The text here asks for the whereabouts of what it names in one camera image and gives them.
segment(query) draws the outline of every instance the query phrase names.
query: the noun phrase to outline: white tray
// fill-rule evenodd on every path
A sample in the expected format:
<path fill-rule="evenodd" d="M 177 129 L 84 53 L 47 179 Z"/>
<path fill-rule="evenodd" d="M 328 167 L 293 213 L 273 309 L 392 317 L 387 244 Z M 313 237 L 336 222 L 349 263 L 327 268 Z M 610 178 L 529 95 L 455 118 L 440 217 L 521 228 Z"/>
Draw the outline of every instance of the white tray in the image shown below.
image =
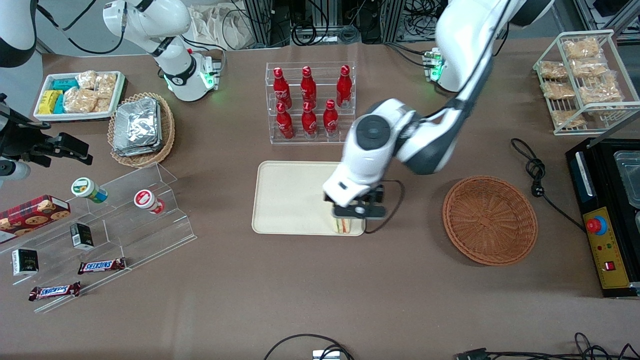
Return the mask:
<path fill-rule="evenodd" d="M 113 89 L 113 95 L 111 96 L 111 104 L 109 104 L 109 110 L 101 111 L 99 113 L 77 113 L 77 114 L 39 114 L 38 113 L 38 105 L 40 105 L 40 101 L 42 101 L 42 96 L 44 95 L 45 90 L 51 89 L 51 83 L 57 79 L 69 79 L 74 78 L 79 72 L 69 72 L 67 74 L 51 74 L 47 75 L 44 79 L 44 84 L 42 85 L 42 89 L 40 89 L 40 95 L 38 96 L 38 102 L 36 102 L 36 107 L 33 109 L 33 117 L 46 122 L 75 122 L 75 121 L 89 121 L 93 119 L 103 119 L 109 118 L 112 113 L 116 111 L 116 107 L 118 106 L 118 102 L 120 100 L 120 94 L 122 93 L 122 88 L 124 86 L 124 74 L 120 71 L 97 71 L 97 72 L 110 72 L 117 76 L 116 78 L 116 87 Z"/>
<path fill-rule="evenodd" d="M 358 236 L 365 221 L 351 219 L 351 231 L 337 234 L 332 204 L 322 184 L 338 163 L 265 161 L 258 167 L 252 227 L 259 234 Z"/>

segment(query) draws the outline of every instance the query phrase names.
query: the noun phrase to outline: brown woven basket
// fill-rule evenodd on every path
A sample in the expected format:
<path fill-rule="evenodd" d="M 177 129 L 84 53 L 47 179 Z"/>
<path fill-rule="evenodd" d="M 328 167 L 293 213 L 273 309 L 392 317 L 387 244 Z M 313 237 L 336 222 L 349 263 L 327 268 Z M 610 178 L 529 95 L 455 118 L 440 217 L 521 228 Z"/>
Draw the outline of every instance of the brown woven basket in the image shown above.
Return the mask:
<path fill-rule="evenodd" d="M 455 184 L 442 206 L 453 245 L 485 265 L 522 260 L 538 238 L 538 221 L 527 198 L 492 176 L 472 176 Z"/>
<path fill-rule="evenodd" d="M 151 163 L 159 163 L 163 161 L 167 157 L 167 155 L 169 155 L 169 152 L 173 147 L 173 141 L 175 139 L 175 121 L 173 121 L 173 114 L 171 113 L 171 109 L 169 109 L 169 105 L 160 95 L 143 92 L 142 94 L 136 94 L 124 99 L 122 103 L 138 101 L 144 97 L 152 97 L 160 103 L 160 121 L 162 123 L 162 139 L 164 145 L 158 152 L 129 157 L 119 156 L 114 151 L 111 151 L 111 157 L 116 159 L 116 161 L 121 163 L 122 165 L 140 168 Z M 109 132 L 107 133 L 107 141 L 112 148 L 115 116 L 115 113 L 111 115 L 111 119 L 109 120 Z"/>

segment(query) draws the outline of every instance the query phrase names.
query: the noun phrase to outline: small black box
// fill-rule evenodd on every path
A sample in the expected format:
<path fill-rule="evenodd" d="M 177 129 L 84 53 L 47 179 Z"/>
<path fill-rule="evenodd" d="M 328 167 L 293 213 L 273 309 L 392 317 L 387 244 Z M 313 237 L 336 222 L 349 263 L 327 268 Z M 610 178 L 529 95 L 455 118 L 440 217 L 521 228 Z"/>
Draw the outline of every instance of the small black box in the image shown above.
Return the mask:
<path fill-rule="evenodd" d="M 15 249 L 11 253 L 13 275 L 34 275 L 38 272 L 38 252 L 31 249 Z"/>
<path fill-rule="evenodd" d="M 91 237 L 91 229 L 87 225 L 77 222 L 71 225 L 71 240 L 73 240 L 73 244 L 76 249 L 93 249 L 93 238 Z"/>

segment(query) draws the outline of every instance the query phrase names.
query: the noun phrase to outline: red emergency stop button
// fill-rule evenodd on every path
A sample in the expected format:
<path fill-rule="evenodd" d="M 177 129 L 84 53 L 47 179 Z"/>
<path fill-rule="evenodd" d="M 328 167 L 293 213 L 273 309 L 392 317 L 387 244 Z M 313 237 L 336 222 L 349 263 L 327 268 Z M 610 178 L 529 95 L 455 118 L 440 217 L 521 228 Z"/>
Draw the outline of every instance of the red emergency stop button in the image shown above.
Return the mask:
<path fill-rule="evenodd" d="M 595 233 L 599 232 L 600 230 L 602 230 L 602 224 L 598 220 L 596 220 L 594 218 L 590 218 L 589 220 L 587 220 L 587 230 L 590 233 L 594 233 L 595 234 Z"/>

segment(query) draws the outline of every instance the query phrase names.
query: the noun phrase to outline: brown tabletop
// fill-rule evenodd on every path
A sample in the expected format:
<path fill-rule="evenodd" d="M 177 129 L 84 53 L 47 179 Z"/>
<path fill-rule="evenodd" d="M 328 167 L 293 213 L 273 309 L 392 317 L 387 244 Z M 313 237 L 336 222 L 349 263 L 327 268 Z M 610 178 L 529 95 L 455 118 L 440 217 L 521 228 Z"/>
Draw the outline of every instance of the brown tabletop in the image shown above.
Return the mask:
<path fill-rule="evenodd" d="M 449 359 L 478 347 L 567 352 L 573 333 L 618 351 L 640 334 L 640 304 L 600 297 L 586 237 L 529 194 L 524 159 L 509 139 L 529 142 L 547 166 L 548 196 L 579 218 L 564 152 L 582 140 L 551 133 L 531 73 L 552 39 L 510 40 L 467 121 L 450 163 L 415 176 L 393 161 L 387 178 L 406 199 L 386 228 L 357 238 L 253 232 L 257 168 L 265 160 L 339 161 L 339 145 L 272 146 L 264 71 L 268 61 L 357 62 L 358 114 L 397 97 L 421 113 L 445 96 L 422 70 L 382 45 L 287 47 L 228 54 L 220 90 L 178 101 L 157 78 L 150 56 L 44 56 L 46 74 L 119 70 L 127 95 L 162 95 L 177 122 L 163 165 L 178 181 L 177 201 L 198 239 L 45 315 L 0 274 L 0 354 L 4 359 L 261 359 L 299 332 L 333 337 L 357 359 Z M 6 182 L 0 208 L 48 193 L 69 198 L 79 176 L 105 183 L 132 169 L 109 155 L 107 123 L 55 125 L 90 144 L 93 165 L 53 159 L 51 168 Z M 441 219 L 449 188 L 472 175 L 500 177 L 521 189 L 538 216 L 532 252 L 506 267 L 477 265 L 449 241 Z M 387 206 L 397 191 L 390 189 Z M 322 341 L 282 345 L 273 359 L 308 359 Z"/>

